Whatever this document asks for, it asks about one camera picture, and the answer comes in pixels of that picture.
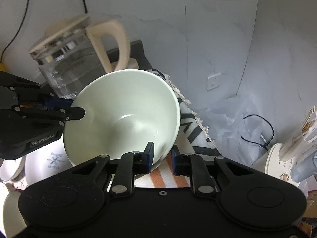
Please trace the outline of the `small white plate blue print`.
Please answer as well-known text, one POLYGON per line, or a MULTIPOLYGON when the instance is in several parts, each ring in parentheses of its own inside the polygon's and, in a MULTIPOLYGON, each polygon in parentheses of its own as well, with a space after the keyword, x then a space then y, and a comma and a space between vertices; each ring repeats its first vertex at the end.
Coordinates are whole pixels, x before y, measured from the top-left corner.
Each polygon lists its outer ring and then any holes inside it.
POLYGON ((60 138, 26 156, 26 182, 32 185, 72 167, 60 138))

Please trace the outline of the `white deep plate blue print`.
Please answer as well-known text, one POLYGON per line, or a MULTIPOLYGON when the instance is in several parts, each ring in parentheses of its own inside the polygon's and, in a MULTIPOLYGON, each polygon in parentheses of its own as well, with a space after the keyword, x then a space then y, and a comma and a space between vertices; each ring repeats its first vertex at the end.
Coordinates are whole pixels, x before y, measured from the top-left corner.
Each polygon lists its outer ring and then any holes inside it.
POLYGON ((4 160, 0 167, 0 178, 7 182, 16 178, 24 168, 26 156, 16 160, 4 160))

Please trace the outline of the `pale green bowl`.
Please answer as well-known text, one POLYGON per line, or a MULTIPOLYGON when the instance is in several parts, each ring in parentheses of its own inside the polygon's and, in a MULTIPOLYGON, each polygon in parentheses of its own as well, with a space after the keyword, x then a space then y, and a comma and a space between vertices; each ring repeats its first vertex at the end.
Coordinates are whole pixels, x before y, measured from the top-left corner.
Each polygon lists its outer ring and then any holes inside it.
POLYGON ((120 70, 86 86, 72 107, 85 111, 69 120, 63 132, 73 166, 102 154, 119 159, 154 143, 153 168, 165 159, 180 129, 180 106, 167 82, 144 70, 120 70))

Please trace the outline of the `large white plate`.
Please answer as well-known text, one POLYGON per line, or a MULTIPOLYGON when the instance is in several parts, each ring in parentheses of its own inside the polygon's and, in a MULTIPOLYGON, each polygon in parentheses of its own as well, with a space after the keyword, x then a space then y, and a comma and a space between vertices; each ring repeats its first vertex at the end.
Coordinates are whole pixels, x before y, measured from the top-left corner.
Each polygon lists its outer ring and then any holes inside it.
POLYGON ((27 227, 18 207, 20 195, 20 191, 12 191, 4 200, 3 225, 6 237, 14 237, 27 227))

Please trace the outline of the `patterned table mat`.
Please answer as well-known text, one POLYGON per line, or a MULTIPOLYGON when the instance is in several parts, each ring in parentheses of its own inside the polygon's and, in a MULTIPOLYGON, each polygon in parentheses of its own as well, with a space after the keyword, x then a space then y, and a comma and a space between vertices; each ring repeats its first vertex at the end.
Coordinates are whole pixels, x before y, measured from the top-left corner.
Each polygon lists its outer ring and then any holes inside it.
MULTIPOLYGON (((202 120, 189 108, 190 101, 180 93, 180 90, 172 83, 169 75, 156 69, 150 69, 149 72, 165 80, 173 89, 178 99, 180 106, 180 129, 175 145, 180 153, 197 154, 206 161, 213 161, 220 153, 208 135, 208 127, 204 127, 202 120)), ((150 188, 188 187, 190 180, 188 177, 175 176, 173 174, 171 155, 168 154, 162 163, 150 174, 136 179, 134 185, 135 187, 150 188)))

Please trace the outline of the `cream kettle base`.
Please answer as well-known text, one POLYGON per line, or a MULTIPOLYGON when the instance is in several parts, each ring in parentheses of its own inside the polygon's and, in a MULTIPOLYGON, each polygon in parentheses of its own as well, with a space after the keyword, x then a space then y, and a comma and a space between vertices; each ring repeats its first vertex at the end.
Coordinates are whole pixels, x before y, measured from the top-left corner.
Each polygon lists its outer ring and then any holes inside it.
POLYGON ((140 69, 139 64, 135 58, 129 58, 127 69, 140 69))

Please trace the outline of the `cream drying rack stand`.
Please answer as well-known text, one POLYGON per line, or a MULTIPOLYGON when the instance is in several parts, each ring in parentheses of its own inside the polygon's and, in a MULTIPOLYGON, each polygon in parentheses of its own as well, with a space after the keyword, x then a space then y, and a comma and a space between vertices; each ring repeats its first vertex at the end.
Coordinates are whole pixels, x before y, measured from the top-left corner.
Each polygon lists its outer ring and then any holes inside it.
POLYGON ((316 107, 310 109, 303 124, 286 143, 277 143, 266 154, 263 172, 298 187, 294 168, 316 150, 316 107))

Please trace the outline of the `blue baby bottle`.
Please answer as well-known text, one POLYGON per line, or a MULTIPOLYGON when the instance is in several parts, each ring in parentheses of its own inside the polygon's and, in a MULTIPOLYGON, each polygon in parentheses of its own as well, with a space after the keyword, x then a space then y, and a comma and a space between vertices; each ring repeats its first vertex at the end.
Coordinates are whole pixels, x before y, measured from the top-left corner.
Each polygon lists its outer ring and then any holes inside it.
POLYGON ((313 152, 295 165, 291 170, 291 178, 294 182, 300 183, 303 180, 311 177, 312 175, 316 174, 316 156, 317 152, 313 152))

